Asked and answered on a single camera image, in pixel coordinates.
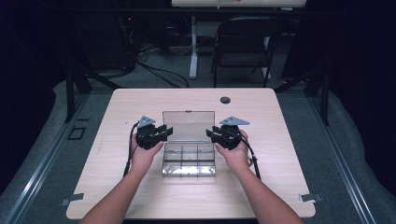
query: human arm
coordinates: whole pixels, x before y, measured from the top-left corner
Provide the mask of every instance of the human arm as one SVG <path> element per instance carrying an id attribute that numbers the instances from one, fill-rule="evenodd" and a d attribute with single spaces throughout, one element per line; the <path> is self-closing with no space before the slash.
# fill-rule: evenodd
<path id="1" fill-rule="evenodd" d="M 248 147 L 241 142 L 229 150 L 215 144 L 228 166 L 241 183 L 256 218 L 262 223 L 303 223 L 297 214 L 271 191 L 248 167 Z"/>
<path id="2" fill-rule="evenodd" d="M 148 172 L 154 156 L 162 147 L 163 142 L 149 150 L 137 147 L 134 134 L 132 148 L 135 150 L 130 172 L 85 215 L 80 223 L 122 223 L 140 182 Z"/>

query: human hand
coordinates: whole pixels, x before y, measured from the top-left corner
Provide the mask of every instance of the human hand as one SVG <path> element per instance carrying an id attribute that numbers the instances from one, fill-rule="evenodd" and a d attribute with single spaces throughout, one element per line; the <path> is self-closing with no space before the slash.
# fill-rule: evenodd
<path id="1" fill-rule="evenodd" d="M 152 164 L 154 156 L 163 148 L 163 142 L 159 142 L 151 149 L 143 149 L 136 143 L 136 134 L 132 136 L 132 150 L 134 150 L 131 161 L 131 172 L 134 174 L 146 175 Z"/>
<path id="2" fill-rule="evenodd" d="M 241 134 L 248 140 L 248 135 L 245 131 L 240 130 Z M 236 172 L 245 171 L 248 168 L 248 147 L 244 142 L 240 142 L 239 145 L 229 150 L 228 148 L 222 147 L 219 143 L 215 144 L 215 148 L 218 152 L 224 157 L 227 165 L 233 171 L 234 174 Z"/>

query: office chair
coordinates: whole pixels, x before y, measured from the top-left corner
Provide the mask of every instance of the office chair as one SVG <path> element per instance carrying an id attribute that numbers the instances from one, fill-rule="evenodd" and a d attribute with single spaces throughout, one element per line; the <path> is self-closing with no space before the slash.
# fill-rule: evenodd
<path id="1" fill-rule="evenodd" d="M 253 72 L 266 67 L 263 78 L 266 87 L 276 41 L 282 31 L 282 23 L 274 18 L 234 17 L 224 21 L 217 30 L 213 53 L 213 87 L 217 85 L 218 67 L 246 67 L 253 68 Z"/>

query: clear plastic box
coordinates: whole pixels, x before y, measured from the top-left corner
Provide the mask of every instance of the clear plastic box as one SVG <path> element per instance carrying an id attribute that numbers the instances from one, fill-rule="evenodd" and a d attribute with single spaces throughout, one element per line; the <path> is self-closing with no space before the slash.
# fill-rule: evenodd
<path id="1" fill-rule="evenodd" d="M 214 111 L 164 111 L 163 123 L 173 127 L 163 153 L 163 176 L 215 176 L 215 149 L 206 129 L 215 123 Z"/>

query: light wood tabletop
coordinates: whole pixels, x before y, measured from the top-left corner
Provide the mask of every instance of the light wood tabletop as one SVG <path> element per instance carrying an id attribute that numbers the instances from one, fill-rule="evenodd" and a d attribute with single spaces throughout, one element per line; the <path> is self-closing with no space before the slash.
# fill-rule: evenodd
<path id="1" fill-rule="evenodd" d="M 306 0 L 172 0 L 173 7 L 304 7 Z"/>
<path id="2" fill-rule="evenodd" d="M 223 104 L 220 98 L 231 99 Z M 128 157 L 129 134 L 142 116 L 163 124 L 163 111 L 215 111 L 215 125 L 230 116 L 244 119 L 262 181 L 300 217 L 312 217 L 315 207 L 301 201 L 308 194 L 304 174 L 290 134 L 271 89 L 119 89 L 114 91 L 93 142 L 67 216 L 83 218 L 121 180 Z M 254 218 L 238 180 L 216 151 L 215 177 L 163 177 L 163 150 L 154 158 L 126 218 L 216 219 Z"/>

